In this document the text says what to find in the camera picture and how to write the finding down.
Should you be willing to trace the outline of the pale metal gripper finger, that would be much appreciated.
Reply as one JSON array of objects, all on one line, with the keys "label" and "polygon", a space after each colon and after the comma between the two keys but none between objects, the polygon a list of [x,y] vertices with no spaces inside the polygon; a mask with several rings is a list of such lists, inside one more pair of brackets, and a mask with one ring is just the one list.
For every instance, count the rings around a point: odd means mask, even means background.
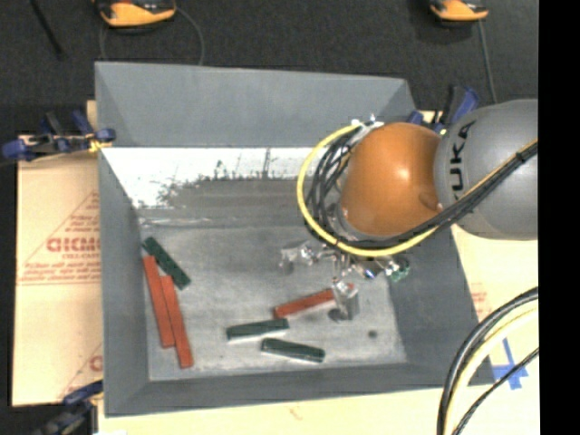
[{"label": "pale metal gripper finger", "polygon": [[335,279],[332,285],[336,320],[353,320],[360,313],[359,290],[351,283]]},{"label": "pale metal gripper finger", "polygon": [[297,266],[312,266],[316,261],[316,253],[307,241],[287,244],[280,249],[279,268],[283,273],[292,273]]}]

